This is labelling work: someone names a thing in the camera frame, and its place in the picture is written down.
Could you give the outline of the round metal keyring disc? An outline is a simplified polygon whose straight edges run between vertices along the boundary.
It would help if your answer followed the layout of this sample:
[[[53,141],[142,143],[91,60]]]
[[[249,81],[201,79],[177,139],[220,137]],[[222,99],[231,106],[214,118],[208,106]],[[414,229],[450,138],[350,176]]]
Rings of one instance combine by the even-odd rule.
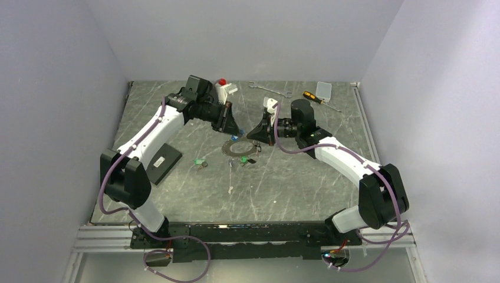
[[[241,137],[236,140],[224,142],[221,151],[228,157],[244,157],[258,153],[258,143],[255,140]]]

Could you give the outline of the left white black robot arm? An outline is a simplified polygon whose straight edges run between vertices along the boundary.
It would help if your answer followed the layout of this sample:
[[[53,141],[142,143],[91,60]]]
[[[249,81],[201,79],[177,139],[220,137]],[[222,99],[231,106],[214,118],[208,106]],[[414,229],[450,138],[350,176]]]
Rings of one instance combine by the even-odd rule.
[[[97,204],[105,215],[125,211],[146,232],[146,240],[160,248],[168,243],[169,221],[154,204],[147,168],[167,139],[187,122],[209,122],[216,132],[240,135],[228,96],[238,90],[220,79],[215,83],[190,75],[186,85],[164,96],[152,118],[117,150],[100,156],[101,185]]]

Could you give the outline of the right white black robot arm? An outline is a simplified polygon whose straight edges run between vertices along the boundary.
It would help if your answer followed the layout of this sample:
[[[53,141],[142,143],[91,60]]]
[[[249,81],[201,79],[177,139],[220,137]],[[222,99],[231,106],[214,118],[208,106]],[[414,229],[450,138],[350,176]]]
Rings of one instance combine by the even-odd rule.
[[[365,227],[379,229],[395,221],[393,229],[403,225],[402,213],[409,201],[398,168],[380,165],[350,150],[331,133],[317,126],[314,109],[306,99],[291,103],[291,117],[280,118],[281,105],[264,98],[263,116],[247,137],[270,146],[277,145],[288,154],[306,153],[321,161],[358,188],[358,204],[336,212],[326,220],[326,240],[338,245],[348,232]]]

